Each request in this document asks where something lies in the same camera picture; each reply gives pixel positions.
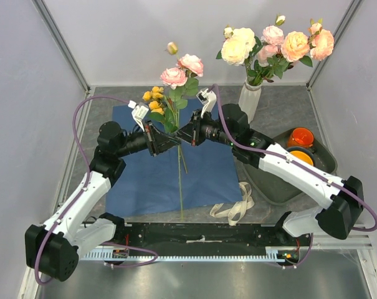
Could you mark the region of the yellow rose stem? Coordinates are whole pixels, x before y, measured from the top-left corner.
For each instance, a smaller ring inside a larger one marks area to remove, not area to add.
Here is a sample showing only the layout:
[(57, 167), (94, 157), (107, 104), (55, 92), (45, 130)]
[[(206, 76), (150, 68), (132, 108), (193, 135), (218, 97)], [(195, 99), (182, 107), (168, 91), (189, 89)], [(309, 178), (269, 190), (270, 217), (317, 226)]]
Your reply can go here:
[(181, 110), (188, 105), (187, 99), (183, 98), (185, 90), (176, 87), (165, 94), (163, 87), (154, 86), (143, 94), (142, 99), (150, 109), (149, 117), (161, 123), (167, 133), (175, 133), (180, 128)]

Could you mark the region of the blue wrapping paper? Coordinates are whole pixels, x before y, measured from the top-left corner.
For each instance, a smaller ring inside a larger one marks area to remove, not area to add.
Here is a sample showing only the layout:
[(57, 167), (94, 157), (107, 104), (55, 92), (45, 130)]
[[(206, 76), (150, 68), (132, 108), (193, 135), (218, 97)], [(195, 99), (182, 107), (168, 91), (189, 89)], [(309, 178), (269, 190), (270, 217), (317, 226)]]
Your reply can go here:
[(205, 141), (183, 142), (182, 149), (181, 171), (176, 148), (155, 157), (147, 149), (124, 157), (126, 167), (105, 197), (106, 212), (128, 217), (240, 201), (230, 147)]

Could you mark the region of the small pink rose stem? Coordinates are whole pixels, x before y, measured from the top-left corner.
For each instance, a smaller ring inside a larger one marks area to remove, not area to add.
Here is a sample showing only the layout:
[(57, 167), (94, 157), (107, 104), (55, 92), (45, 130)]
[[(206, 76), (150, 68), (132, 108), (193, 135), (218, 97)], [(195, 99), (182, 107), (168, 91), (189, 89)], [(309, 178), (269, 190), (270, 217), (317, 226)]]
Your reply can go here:
[(166, 120), (166, 129), (175, 132), (179, 129), (180, 111), (186, 108), (187, 96), (193, 96), (198, 91), (199, 81), (196, 77), (203, 76), (203, 63), (195, 55), (186, 54), (182, 58), (177, 58), (175, 67), (165, 69), (160, 79), (162, 83), (169, 87), (168, 95), (165, 96), (165, 111), (173, 115), (173, 120)]

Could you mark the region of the cream ribbon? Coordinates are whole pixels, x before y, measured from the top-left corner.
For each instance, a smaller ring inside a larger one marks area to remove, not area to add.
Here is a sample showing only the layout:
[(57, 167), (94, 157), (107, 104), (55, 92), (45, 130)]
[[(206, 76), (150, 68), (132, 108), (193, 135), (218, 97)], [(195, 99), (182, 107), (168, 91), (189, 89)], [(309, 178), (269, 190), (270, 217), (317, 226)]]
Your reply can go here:
[(252, 187), (248, 182), (240, 182), (242, 200), (237, 201), (231, 208), (221, 211), (223, 204), (215, 204), (209, 212), (213, 218), (226, 218), (230, 226), (236, 226), (238, 222), (245, 216), (247, 210), (255, 206), (252, 198)]

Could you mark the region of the cream white rose stem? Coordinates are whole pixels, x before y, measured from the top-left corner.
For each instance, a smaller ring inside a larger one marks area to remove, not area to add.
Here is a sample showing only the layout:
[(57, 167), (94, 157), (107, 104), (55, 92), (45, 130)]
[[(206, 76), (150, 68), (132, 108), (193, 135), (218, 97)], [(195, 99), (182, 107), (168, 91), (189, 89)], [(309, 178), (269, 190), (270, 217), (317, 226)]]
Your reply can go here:
[(230, 26), (224, 28), (223, 36), (225, 40), (216, 58), (222, 59), (229, 65), (244, 66), (247, 81), (255, 85), (256, 74), (253, 63), (261, 46), (259, 38), (251, 28)]

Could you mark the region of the double pink rose stem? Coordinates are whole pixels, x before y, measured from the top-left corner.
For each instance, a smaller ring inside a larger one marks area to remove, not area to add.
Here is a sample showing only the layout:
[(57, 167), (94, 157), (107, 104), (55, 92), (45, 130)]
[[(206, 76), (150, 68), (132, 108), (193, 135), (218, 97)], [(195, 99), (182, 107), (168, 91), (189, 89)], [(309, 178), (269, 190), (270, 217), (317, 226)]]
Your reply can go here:
[(261, 85), (264, 80), (270, 81), (274, 76), (273, 66), (269, 64), (268, 59), (272, 59), (278, 53), (279, 47), (271, 44), (263, 46), (257, 53), (257, 59), (254, 62), (256, 76), (252, 81), (255, 86)]

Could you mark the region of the pink rose stem with bud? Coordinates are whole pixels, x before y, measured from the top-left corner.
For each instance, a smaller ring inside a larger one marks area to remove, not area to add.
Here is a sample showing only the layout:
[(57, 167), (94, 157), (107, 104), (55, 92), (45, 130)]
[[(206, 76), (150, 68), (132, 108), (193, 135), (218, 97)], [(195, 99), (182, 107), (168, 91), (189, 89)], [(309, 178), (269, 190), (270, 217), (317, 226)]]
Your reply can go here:
[(273, 66), (274, 76), (276, 75), (278, 76), (278, 78), (282, 78), (283, 68), (286, 63), (286, 60), (282, 54), (282, 44), (284, 43), (285, 35), (283, 30), (281, 29), (281, 26), (285, 23), (285, 19), (286, 17), (284, 15), (278, 14), (275, 18), (274, 25), (269, 25), (262, 31), (262, 36), (260, 37), (261, 46), (257, 51), (258, 53), (263, 48), (263, 46), (269, 44), (277, 45), (279, 47), (279, 53), (273, 56), (272, 59), (268, 59), (269, 64)]

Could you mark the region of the peach pink rose stem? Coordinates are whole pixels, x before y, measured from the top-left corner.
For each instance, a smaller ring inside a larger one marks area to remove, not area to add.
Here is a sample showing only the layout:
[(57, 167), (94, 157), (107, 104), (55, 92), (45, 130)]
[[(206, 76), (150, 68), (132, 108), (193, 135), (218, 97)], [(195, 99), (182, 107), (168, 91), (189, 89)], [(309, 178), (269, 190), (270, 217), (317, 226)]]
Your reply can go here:
[(294, 67), (298, 62), (307, 67), (313, 66), (313, 61), (328, 58), (335, 46), (331, 31), (323, 27), (323, 20), (311, 20), (308, 32), (292, 31), (285, 35), (282, 44), (282, 54), (286, 60), (283, 73)]

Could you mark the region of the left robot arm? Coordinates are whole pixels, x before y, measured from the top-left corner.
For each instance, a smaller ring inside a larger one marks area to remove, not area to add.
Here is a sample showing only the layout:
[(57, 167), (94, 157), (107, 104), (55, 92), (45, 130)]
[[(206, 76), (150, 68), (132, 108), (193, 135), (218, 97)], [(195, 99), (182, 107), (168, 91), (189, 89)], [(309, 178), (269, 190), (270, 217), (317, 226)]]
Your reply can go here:
[(82, 182), (53, 216), (26, 230), (26, 263), (34, 270), (36, 282), (45, 285), (42, 274), (63, 282), (79, 260), (100, 244), (121, 244), (126, 236), (122, 218), (105, 213), (84, 229), (82, 222), (122, 175), (126, 167), (123, 157), (143, 150), (157, 156), (180, 143), (176, 136), (160, 131), (150, 121), (133, 133), (127, 133), (115, 121), (104, 123)]

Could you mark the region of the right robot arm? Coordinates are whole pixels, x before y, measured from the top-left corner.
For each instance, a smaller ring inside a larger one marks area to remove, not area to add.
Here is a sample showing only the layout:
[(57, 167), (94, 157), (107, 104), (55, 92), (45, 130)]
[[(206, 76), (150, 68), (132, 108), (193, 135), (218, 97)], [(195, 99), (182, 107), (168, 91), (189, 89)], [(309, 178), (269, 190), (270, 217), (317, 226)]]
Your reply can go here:
[(363, 211), (359, 203), (363, 185), (359, 179), (342, 179), (293, 156), (272, 138), (250, 128), (247, 115), (236, 104), (223, 105), (218, 120), (213, 120), (209, 112), (196, 110), (176, 134), (193, 146), (205, 140), (230, 145), (239, 161), (277, 176), (318, 204), (281, 217), (281, 225), (274, 229), (275, 240), (281, 245), (321, 231), (345, 240)]

